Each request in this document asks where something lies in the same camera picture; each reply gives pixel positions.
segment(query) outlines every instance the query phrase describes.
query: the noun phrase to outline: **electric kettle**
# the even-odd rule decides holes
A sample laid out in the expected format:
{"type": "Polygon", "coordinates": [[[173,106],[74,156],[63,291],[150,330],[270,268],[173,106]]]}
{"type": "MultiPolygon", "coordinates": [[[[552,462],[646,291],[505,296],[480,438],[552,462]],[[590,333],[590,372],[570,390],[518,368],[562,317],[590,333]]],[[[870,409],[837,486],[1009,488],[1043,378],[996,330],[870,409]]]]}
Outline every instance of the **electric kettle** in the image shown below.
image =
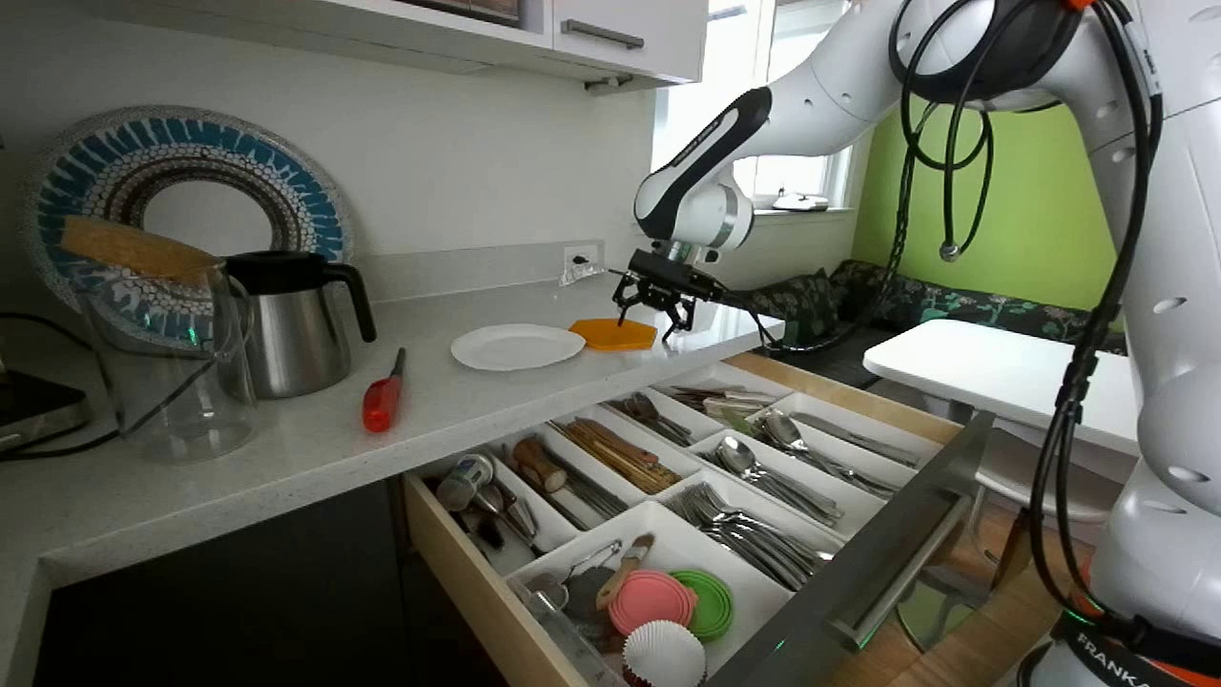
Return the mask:
{"type": "Polygon", "coordinates": [[[252,378],[258,399],[300,399],[336,387],[351,372],[327,288],[344,284],[358,335],[378,339],[365,284],[346,265],[318,252],[243,252],[225,271],[252,299],[252,378]]]}

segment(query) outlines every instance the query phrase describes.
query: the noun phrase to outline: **wall outlet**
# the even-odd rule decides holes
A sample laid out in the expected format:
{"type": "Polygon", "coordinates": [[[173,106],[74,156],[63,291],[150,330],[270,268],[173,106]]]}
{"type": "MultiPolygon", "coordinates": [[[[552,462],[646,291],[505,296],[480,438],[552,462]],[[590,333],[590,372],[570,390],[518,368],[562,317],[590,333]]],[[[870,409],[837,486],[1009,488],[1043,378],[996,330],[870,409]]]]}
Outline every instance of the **wall outlet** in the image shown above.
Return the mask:
{"type": "Polygon", "coordinates": [[[603,274],[603,245],[565,245],[562,252],[562,288],[603,274]]]}

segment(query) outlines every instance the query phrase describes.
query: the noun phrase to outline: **green wall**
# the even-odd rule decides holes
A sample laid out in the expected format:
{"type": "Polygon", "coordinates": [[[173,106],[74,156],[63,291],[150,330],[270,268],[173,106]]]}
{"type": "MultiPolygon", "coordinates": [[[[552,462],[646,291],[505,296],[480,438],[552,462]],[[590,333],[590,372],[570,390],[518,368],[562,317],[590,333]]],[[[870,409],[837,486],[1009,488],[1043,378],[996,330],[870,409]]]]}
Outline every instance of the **green wall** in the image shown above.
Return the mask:
{"type": "MultiPolygon", "coordinates": [[[[926,148],[943,148],[946,114],[932,118],[926,148]]],[[[943,176],[920,171],[911,191],[911,229],[903,274],[1033,299],[1048,307],[1089,308],[1100,303],[1114,265],[1107,219],[1090,184],[1090,170],[1066,106],[1043,114],[994,114],[996,170],[981,238],[954,265],[940,260],[943,245],[943,176]]],[[[887,265],[897,219],[897,189],[903,137],[897,114],[879,123],[864,209],[852,255],[887,265]]],[[[968,229],[981,170],[958,179],[958,240],[968,229]]]]}

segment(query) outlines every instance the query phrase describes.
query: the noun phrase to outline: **orange plate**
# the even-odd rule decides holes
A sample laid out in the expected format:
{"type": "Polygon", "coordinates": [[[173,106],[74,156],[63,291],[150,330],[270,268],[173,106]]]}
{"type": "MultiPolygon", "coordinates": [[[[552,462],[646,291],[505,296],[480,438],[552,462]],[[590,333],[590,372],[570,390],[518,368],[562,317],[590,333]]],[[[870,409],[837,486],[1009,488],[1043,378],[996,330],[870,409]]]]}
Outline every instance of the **orange plate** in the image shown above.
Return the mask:
{"type": "Polygon", "coordinates": [[[654,324],[641,322],[573,322],[573,333],[583,339],[588,350],[650,350],[656,339],[654,324]]]}

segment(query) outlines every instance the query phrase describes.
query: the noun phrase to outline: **pink ball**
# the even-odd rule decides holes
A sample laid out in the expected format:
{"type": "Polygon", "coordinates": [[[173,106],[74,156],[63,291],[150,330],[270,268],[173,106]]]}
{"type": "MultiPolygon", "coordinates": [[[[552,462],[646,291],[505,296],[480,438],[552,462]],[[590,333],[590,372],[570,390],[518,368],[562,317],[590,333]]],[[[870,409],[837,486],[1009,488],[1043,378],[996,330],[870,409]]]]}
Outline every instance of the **pink ball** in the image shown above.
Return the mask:
{"type": "Polygon", "coordinates": [[[634,635],[646,623],[668,619],[686,625],[693,615],[698,595],[683,590],[664,570],[634,570],[617,595],[611,601],[611,623],[617,635],[634,635]]]}

